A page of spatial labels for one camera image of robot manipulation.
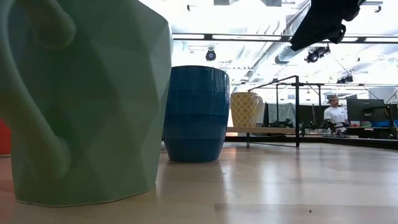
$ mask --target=cable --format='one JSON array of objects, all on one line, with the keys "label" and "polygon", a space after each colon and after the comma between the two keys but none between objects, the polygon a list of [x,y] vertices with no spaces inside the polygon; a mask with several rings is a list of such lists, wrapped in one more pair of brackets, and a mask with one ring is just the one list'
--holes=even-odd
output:
[{"label": "cable", "polygon": [[390,100],[395,96],[397,96],[397,92],[398,92],[398,90],[387,100],[387,102],[386,103],[388,103],[388,102],[390,102]]},{"label": "cable", "polygon": [[[386,109],[384,109],[384,112],[386,112],[387,117],[390,117],[390,115]],[[396,127],[396,130],[398,131],[398,127],[397,127],[396,123],[394,121],[392,123],[394,124],[394,126]]]},{"label": "cable", "polygon": [[[333,56],[333,58],[335,59],[335,61],[344,69],[344,71],[346,71],[346,73],[348,73],[349,75],[351,75],[351,72],[349,72],[349,71],[347,71],[347,69],[337,60],[337,58],[334,56],[334,55],[332,55]],[[367,89],[364,85],[362,86],[365,90],[367,90],[370,94],[372,94],[372,96],[374,96],[376,99],[378,99],[378,100],[380,100],[375,94],[373,94],[369,89]]]}]

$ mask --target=man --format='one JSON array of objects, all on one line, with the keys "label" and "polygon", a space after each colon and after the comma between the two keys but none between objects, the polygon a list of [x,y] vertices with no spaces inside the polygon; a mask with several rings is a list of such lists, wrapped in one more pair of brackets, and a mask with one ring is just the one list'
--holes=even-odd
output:
[{"label": "man", "polygon": [[336,124],[336,131],[342,132],[346,130],[343,126],[348,124],[348,118],[346,110],[339,107],[338,103],[337,96],[332,96],[329,99],[330,107],[325,110],[323,119],[330,119],[333,124]]}]

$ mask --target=blue vase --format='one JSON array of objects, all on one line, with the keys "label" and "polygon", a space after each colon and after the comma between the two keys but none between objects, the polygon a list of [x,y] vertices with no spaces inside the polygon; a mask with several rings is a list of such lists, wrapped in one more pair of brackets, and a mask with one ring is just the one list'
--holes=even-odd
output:
[{"label": "blue vase", "polygon": [[217,161],[229,112],[229,77],[211,67],[172,68],[164,122],[171,161]]}]

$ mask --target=wooden board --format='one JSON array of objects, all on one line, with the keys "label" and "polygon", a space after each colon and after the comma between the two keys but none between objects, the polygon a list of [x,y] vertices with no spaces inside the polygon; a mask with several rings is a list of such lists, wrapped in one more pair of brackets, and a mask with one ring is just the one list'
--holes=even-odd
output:
[{"label": "wooden board", "polygon": [[244,128],[227,127],[227,133],[270,133],[270,134],[295,134],[294,128]]}]

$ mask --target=fluorescent light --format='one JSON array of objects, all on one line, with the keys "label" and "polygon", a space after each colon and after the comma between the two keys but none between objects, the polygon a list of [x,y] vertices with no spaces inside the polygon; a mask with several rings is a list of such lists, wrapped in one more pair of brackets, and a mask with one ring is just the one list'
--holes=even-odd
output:
[{"label": "fluorescent light", "polygon": [[398,43],[398,37],[376,37],[376,38],[366,38],[365,42],[390,42]]},{"label": "fluorescent light", "polygon": [[204,39],[203,34],[173,34],[173,39]]},{"label": "fluorescent light", "polygon": [[354,41],[357,41],[357,40],[358,40],[357,37],[344,37],[343,40],[342,40],[342,42],[346,42],[346,41],[348,41],[348,42],[354,42]]},{"label": "fluorescent light", "polygon": [[326,83],[326,84],[324,84],[324,86],[349,86],[349,87],[355,87],[355,86],[358,86],[358,87],[362,87],[362,86],[365,86],[365,87],[397,87],[398,86],[398,84],[365,84],[365,83],[363,83],[363,84],[360,84],[360,83],[345,83],[345,84],[342,84],[342,83],[339,83],[339,84],[331,84],[331,83]]},{"label": "fluorescent light", "polygon": [[281,37],[279,36],[256,36],[256,35],[213,35],[214,39],[221,39],[221,40],[269,40],[269,41],[277,41],[280,40]]}]

